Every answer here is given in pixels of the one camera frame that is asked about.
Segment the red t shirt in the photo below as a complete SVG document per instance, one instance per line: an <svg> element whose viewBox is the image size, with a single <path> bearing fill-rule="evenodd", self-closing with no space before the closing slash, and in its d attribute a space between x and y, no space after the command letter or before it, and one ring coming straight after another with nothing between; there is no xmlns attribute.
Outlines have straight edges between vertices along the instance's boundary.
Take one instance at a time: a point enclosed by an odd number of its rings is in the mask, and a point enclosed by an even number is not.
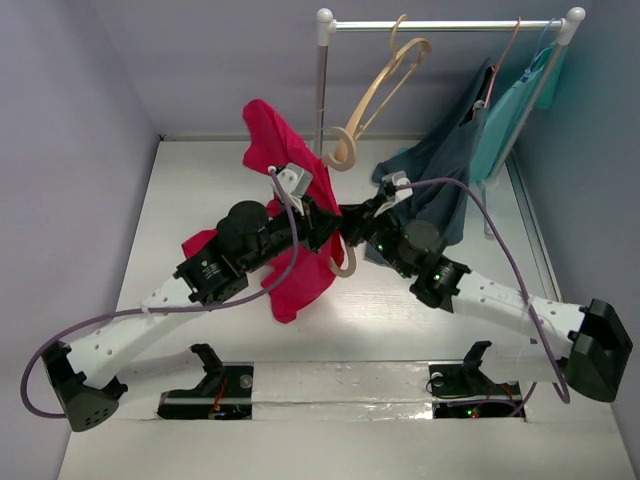
<svg viewBox="0 0 640 480"><path fill-rule="evenodd" d="M254 99L245 105L243 119L251 138L243 157L245 167L266 174L271 165L297 164L313 176L304 197L340 214L326 167L275 109ZM317 253L299 247L294 234L291 249L267 260L266 205L252 200L239 202L215 229L203 230L183 243L186 259L175 275L191 288L191 302L222 303L247 287L249 273L268 265L272 271L261 285L270 291L275 319L290 323L333 284L336 276L329 268L329 258L337 264L344 260L339 233Z"/></svg>

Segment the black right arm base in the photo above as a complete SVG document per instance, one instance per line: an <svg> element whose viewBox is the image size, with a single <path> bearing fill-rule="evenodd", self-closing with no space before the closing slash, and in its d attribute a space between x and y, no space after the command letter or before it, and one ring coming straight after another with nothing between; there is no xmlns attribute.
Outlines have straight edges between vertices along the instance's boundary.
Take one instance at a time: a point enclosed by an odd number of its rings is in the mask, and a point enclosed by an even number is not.
<svg viewBox="0 0 640 480"><path fill-rule="evenodd" d="M523 410L514 413L523 400L519 383L496 383L480 370L491 345L477 341L462 360L429 366L425 390L432 397L434 419L525 417Z"/></svg>

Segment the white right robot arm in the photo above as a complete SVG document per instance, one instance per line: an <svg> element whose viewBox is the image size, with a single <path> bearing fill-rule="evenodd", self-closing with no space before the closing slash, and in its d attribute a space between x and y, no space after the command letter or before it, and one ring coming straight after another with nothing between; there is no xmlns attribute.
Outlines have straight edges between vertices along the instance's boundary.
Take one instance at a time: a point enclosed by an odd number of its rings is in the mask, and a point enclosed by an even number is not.
<svg viewBox="0 0 640 480"><path fill-rule="evenodd" d="M343 205L340 212L345 243L373 246L401 277L411 279L409 290L422 304L535 339L544 360L572 390L599 402L616 399L633 342L611 304L560 303L490 280L447 258L446 243L429 222L402 225L381 196Z"/></svg>

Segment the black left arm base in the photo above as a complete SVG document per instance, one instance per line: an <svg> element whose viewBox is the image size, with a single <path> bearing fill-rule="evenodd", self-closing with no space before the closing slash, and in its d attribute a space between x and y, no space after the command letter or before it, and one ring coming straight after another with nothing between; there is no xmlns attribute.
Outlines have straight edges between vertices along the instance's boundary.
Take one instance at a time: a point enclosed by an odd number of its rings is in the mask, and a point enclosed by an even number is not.
<svg viewBox="0 0 640 480"><path fill-rule="evenodd" d="M251 419L254 364L224 363L209 344L191 345L190 351L204 376L191 389L163 392L157 415L164 420Z"/></svg>

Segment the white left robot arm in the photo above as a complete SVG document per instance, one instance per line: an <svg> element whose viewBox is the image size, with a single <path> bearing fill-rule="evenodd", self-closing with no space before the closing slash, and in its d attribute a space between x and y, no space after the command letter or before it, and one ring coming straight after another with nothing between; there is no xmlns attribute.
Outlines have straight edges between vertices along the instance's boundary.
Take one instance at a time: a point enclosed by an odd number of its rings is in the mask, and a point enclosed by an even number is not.
<svg viewBox="0 0 640 480"><path fill-rule="evenodd" d="M144 350L239 294L248 274L280 254L320 250L340 223L339 214L310 197L274 217L259 202L239 202L218 222L214 237L137 311L71 343L49 346L41 359L71 429L87 431L116 412L128 390L117 375Z"/></svg>

